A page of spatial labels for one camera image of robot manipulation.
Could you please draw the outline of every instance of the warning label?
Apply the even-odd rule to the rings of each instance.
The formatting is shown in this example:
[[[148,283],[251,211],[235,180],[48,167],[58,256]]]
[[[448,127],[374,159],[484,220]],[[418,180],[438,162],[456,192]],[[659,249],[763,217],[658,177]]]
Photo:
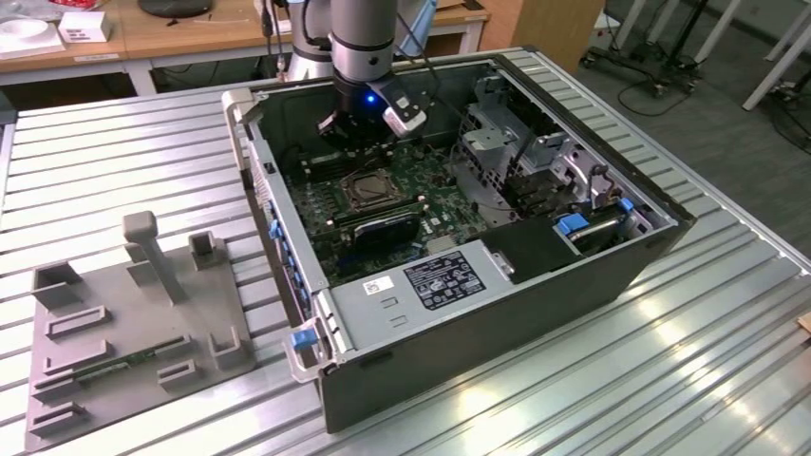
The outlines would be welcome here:
[[[422,305],[431,311],[486,290],[462,252],[440,256],[404,272]]]

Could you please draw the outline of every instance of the metal slotted table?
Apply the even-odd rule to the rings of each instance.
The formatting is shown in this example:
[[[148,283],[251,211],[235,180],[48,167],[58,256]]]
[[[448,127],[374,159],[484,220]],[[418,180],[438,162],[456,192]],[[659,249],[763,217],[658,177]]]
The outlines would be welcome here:
[[[621,298],[346,432],[291,378],[287,326],[228,148],[231,87],[24,112],[4,132],[0,455],[24,452],[32,268],[124,261],[120,215],[162,246],[228,242],[260,367],[50,454],[806,454],[809,260],[538,53],[514,63],[698,216]]]

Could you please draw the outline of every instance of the circuit board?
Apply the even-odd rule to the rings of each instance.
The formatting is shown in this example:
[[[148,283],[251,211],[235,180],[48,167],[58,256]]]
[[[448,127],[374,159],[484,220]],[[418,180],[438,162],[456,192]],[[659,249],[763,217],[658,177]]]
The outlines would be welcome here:
[[[442,150],[400,146],[386,166],[362,167],[347,176],[288,187],[320,266],[332,286],[375,274],[451,248],[487,230],[447,169]],[[399,203],[386,211],[387,203]],[[418,214],[418,235],[375,253],[342,252],[346,229],[336,220],[366,223],[394,214]]]

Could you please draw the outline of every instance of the gray post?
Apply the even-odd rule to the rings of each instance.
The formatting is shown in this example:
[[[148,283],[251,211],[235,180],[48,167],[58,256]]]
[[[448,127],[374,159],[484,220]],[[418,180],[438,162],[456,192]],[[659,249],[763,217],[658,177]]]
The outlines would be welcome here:
[[[155,220],[155,214],[151,211],[139,212],[124,216],[124,237],[130,242],[135,242],[142,250],[143,254],[152,264],[158,279],[164,284],[166,293],[172,303],[179,303],[187,299],[187,293],[178,282],[178,277],[172,271],[171,265],[166,260],[164,252],[158,245],[158,221]]]

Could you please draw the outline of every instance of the white label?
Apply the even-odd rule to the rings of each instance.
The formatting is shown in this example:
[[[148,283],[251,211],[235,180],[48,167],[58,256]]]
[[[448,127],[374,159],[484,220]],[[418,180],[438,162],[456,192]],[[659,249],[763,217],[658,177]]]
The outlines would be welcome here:
[[[392,278],[387,275],[380,278],[375,278],[374,280],[364,283],[364,290],[367,291],[367,295],[380,293],[382,291],[388,290],[392,287]]]
[[[99,60],[112,60],[118,58],[118,54],[83,55],[82,57],[74,57],[74,62],[96,62]]]

